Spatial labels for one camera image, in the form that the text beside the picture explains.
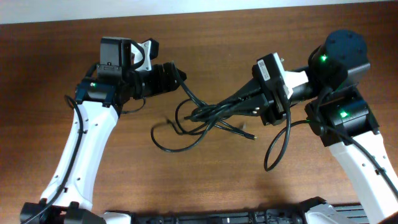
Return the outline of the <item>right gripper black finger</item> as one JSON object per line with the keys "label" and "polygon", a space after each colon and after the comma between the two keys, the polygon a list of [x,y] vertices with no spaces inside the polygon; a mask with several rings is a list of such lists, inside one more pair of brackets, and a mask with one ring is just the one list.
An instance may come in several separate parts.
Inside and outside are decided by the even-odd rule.
{"label": "right gripper black finger", "polygon": [[227,114],[243,116],[260,116],[269,107],[265,95],[256,95],[232,106]]}
{"label": "right gripper black finger", "polygon": [[263,104],[263,92],[260,83],[252,78],[242,88],[240,88],[235,94],[231,95],[227,99],[219,102],[219,105],[226,104],[238,104],[243,103],[246,105],[262,105]]}

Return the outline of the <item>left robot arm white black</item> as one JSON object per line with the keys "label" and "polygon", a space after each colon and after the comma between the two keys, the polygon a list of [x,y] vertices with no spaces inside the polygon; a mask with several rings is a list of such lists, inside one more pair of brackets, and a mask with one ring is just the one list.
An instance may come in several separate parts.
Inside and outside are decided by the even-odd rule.
{"label": "left robot arm white black", "polygon": [[131,98],[148,97],[176,90],[186,74],[172,62],[152,65],[159,43],[137,43],[122,37],[103,37],[100,59],[76,86],[75,96],[66,96],[74,110],[70,134],[57,169],[39,202],[26,202],[21,223],[133,223],[131,212],[110,210],[96,215],[93,190],[105,145],[123,106]]}

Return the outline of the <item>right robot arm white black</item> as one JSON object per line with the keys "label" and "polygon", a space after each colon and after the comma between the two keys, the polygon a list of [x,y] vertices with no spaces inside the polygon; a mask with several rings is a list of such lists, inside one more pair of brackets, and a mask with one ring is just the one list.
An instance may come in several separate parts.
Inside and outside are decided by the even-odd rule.
{"label": "right robot arm white black", "polygon": [[309,56],[306,67],[286,70],[278,54],[259,58],[252,79],[221,102],[225,116],[259,116],[264,125],[284,123],[277,134],[287,147],[291,108],[305,102],[309,125],[350,179],[370,223],[397,222],[397,175],[379,124],[358,90],[370,69],[364,38],[336,30]]}

